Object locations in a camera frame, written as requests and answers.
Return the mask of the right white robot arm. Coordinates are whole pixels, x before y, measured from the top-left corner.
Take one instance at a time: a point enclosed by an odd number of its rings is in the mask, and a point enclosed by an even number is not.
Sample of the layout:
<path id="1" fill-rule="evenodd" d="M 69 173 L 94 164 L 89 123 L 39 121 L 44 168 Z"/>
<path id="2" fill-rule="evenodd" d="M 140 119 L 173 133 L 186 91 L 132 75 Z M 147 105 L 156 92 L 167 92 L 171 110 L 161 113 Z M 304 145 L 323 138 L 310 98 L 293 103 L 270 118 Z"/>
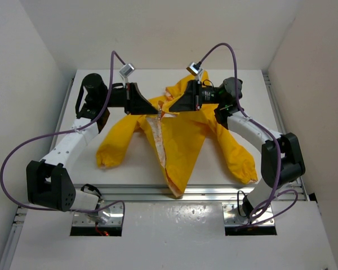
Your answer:
<path id="1" fill-rule="evenodd" d="M 249 117 L 241 107 L 242 80 L 230 77 L 218 87 L 190 80 L 183 94 L 173 100 L 171 113 L 195 111 L 203 105 L 216 104 L 214 116 L 218 124 L 242 136 L 261 153 L 262 179 L 244 197 L 241 206 L 245 217 L 253 221 L 263 215 L 279 189 L 305 173 L 305 164 L 297 136 L 270 130 Z"/>

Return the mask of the yellow hooded jacket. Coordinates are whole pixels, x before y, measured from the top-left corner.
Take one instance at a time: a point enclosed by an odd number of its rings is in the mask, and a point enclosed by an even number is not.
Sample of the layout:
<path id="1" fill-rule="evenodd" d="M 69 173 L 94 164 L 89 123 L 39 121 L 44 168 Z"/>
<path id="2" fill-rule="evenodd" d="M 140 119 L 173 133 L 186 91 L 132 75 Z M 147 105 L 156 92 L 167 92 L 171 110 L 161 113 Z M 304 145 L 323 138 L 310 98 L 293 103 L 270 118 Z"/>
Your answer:
<path id="1" fill-rule="evenodd" d="M 97 150 L 98 167 L 119 166 L 133 134 L 142 130 L 155 152 L 169 189 L 175 197 L 180 197 L 187 187 L 206 135 L 212 131 L 224 154 L 228 171 L 245 185 L 257 182 L 253 156 L 216 121 L 215 105 L 203 105 L 198 111 L 179 114 L 169 112 L 169 106 L 184 94 L 193 79 L 194 76 L 188 75 L 166 87 L 164 95 L 149 100 L 159 110 L 157 116 L 127 115 L 117 122 Z"/>

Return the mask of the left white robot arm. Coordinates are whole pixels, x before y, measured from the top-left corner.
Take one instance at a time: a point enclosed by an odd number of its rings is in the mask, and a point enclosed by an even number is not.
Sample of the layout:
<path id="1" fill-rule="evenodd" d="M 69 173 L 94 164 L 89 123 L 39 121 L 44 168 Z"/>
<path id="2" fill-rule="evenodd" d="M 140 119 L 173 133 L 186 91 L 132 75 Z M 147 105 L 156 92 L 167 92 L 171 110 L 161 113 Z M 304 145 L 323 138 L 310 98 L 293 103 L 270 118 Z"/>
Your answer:
<path id="1" fill-rule="evenodd" d="M 31 161 L 26 168 L 30 203 L 61 212 L 97 209 L 100 197 L 76 189 L 69 171 L 81 152 L 105 127 L 110 107 L 122 107 L 131 115 L 156 115 L 158 112 L 142 96 L 136 83 L 116 83 L 109 91 L 99 74 L 86 75 L 75 104 L 73 132 L 66 134 L 40 161 Z"/>

